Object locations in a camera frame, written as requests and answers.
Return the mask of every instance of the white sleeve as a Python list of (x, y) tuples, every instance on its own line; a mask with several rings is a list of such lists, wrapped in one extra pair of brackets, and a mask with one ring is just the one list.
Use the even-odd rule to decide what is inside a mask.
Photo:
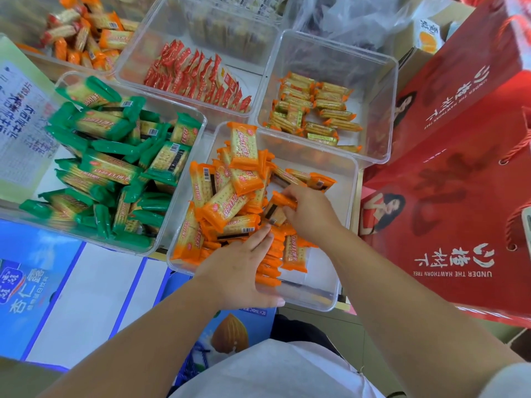
[(498, 372), (478, 398), (528, 398), (531, 363), (516, 363)]

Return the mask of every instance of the person's right hand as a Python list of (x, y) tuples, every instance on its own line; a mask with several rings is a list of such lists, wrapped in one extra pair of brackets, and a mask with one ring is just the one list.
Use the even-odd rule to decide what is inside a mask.
[(332, 204), (321, 191), (290, 185), (282, 194), (297, 200), (297, 211), (286, 206), (283, 211), (303, 239), (319, 246), (325, 236), (342, 227)]

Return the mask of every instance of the white panel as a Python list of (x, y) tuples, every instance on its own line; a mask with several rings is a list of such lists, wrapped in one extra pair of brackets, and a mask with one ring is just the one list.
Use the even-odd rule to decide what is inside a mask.
[(70, 369), (107, 341), (141, 262), (87, 244), (27, 361)]
[(153, 307), (167, 270), (168, 264), (163, 261), (148, 260), (146, 262), (120, 325), (120, 331)]

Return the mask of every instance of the forearm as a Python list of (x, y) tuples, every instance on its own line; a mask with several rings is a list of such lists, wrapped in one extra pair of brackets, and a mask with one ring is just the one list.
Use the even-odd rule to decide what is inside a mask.
[(369, 336), (412, 396), (477, 397), (519, 356), (346, 229), (322, 249)]
[(39, 398), (164, 398), (218, 303), (208, 285), (187, 282)]

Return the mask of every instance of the clear plastic wrap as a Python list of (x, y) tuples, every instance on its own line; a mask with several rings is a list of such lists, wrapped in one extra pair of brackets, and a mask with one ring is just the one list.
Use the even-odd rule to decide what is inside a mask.
[(292, 29), (368, 50), (382, 50), (389, 35), (415, 19), (441, 12), (451, 0), (298, 0)]

